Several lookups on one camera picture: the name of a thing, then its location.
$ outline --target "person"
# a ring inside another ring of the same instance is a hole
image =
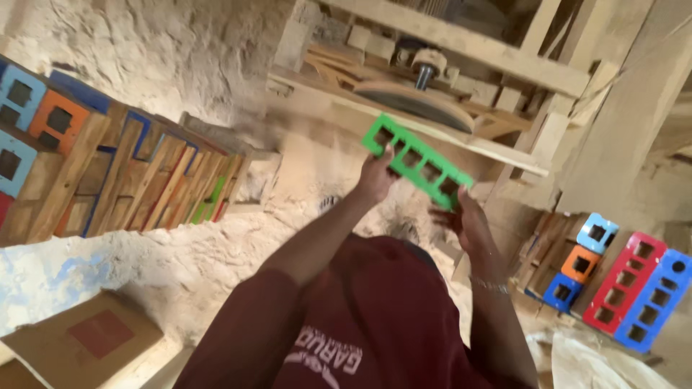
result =
[[[465,188],[456,212],[430,213],[471,259],[470,349],[422,248],[352,233],[397,180],[393,156],[368,157],[347,196],[233,290],[175,389],[538,387],[502,256]]]

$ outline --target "bracelet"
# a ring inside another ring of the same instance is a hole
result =
[[[471,281],[472,284],[476,284],[479,287],[488,289],[489,291],[494,291],[498,293],[503,293],[503,294],[509,294],[509,288],[507,288],[507,285],[504,284],[496,284],[493,282],[487,282],[484,280],[481,280],[480,278],[476,277],[475,275],[470,275],[468,279]]]

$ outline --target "metal shaft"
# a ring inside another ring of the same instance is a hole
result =
[[[421,65],[421,72],[418,74],[418,80],[416,81],[416,89],[419,91],[425,91],[428,87],[428,81],[435,74],[435,68],[428,64]]]

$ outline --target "t-shirt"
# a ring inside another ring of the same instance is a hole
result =
[[[517,387],[474,365],[434,269],[351,235],[304,290],[276,270],[240,283],[174,388]]]

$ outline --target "hand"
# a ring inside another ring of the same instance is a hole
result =
[[[392,145],[387,144],[385,152],[379,159],[370,154],[363,163],[361,179],[358,180],[353,193],[368,202],[370,206],[375,206],[386,199],[390,187],[399,179],[399,175],[389,168],[392,159],[394,159],[394,149]]]
[[[468,195],[466,187],[459,188],[457,198],[459,207],[455,212],[429,210],[432,222],[454,231],[470,259],[499,257],[483,208]]]

